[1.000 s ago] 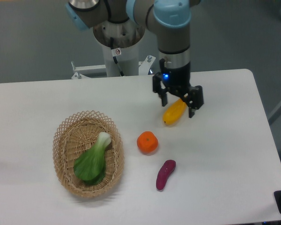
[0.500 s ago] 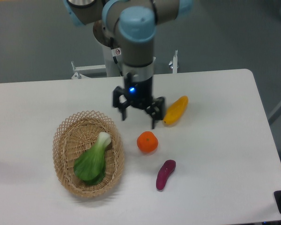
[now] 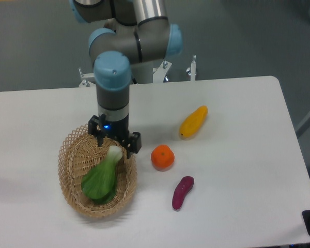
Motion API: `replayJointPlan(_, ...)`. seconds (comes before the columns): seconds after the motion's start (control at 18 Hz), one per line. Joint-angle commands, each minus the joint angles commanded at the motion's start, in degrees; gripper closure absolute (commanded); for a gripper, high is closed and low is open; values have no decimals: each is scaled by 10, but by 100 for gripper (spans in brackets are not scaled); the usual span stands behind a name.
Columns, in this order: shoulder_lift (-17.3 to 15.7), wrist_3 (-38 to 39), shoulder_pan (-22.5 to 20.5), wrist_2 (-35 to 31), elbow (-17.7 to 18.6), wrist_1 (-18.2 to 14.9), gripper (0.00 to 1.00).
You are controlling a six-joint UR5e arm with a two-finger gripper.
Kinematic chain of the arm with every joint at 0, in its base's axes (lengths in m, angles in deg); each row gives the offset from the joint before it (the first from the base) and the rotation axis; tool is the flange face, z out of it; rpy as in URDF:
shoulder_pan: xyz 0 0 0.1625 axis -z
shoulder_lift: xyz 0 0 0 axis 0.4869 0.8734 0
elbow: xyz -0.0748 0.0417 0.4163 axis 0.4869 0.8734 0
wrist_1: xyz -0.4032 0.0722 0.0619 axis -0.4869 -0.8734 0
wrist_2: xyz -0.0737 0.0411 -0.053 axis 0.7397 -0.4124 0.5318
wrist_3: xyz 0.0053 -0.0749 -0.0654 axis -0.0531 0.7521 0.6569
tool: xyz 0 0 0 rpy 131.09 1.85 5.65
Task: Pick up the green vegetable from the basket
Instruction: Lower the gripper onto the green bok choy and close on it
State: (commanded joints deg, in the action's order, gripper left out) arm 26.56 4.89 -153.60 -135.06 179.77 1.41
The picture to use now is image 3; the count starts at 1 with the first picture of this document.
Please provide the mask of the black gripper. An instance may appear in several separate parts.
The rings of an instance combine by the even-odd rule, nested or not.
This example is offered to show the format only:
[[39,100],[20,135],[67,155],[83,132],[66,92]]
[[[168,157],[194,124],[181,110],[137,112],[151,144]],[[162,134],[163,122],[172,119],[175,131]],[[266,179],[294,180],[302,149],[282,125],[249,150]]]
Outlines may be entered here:
[[130,159],[142,147],[141,134],[129,132],[129,115],[119,121],[109,121],[106,117],[105,114],[99,117],[93,115],[88,121],[88,134],[96,138],[98,147],[103,145],[105,137],[117,141],[127,151],[127,159]]

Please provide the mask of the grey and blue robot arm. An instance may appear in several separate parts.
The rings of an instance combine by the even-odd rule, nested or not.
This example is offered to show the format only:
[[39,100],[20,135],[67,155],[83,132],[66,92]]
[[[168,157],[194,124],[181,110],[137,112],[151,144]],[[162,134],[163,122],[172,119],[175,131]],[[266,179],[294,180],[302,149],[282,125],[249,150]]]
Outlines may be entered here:
[[127,27],[102,27],[91,33],[88,54],[91,60],[98,114],[88,123],[88,132],[101,146],[105,138],[118,142],[130,156],[142,146],[141,134],[129,131],[130,85],[133,65],[180,54],[182,33],[169,22],[164,1],[70,1],[81,23],[114,20]]

